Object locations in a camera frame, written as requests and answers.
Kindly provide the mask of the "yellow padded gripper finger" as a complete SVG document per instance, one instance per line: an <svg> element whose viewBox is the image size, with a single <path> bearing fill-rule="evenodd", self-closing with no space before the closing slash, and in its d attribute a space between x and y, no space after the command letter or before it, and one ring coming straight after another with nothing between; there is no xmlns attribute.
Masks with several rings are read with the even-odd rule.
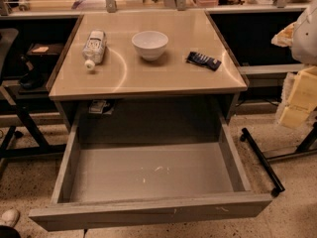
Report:
<svg viewBox="0 0 317 238"><path fill-rule="evenodd" d="M299 127L317 107L317 66L308 66L294 76L278 123Z"/></svg>

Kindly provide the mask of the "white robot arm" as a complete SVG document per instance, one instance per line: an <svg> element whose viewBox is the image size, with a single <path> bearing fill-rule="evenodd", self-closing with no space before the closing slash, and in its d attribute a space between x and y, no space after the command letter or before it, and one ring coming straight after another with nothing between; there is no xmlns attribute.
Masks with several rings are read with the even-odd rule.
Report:
<svg viewBox="0 0 317 238"><path fill-rule="evenodd" d="M300 126L317 107L317 0L313 0L294 24L292 57L304 64L294 76L278 123Z"/></svg>

